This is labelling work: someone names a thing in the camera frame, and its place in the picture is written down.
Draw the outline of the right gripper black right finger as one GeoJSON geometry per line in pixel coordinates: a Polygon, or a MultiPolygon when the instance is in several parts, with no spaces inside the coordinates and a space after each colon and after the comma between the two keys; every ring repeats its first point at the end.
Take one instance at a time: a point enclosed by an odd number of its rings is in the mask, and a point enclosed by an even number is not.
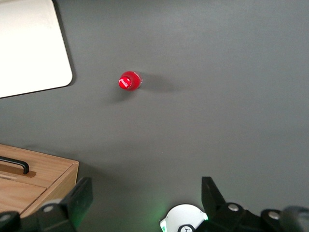
{"type": "Polygon", "coordinates": [[[199,232],[255,232],[256,216],[236,203],[223,198],[211,177],[203,177],[201,199],[208,219],[197,228],[199,232]]]}

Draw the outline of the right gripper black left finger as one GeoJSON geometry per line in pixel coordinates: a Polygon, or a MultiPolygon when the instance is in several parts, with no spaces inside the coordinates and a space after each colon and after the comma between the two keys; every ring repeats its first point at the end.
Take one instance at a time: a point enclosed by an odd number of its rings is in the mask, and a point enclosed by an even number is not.
{"type": "Polygon", "coordinates": [[[63,199],[51,200],[37,211],[37,231],[76,232],[92,202],[92,179],[83,177],[63,199]]]}

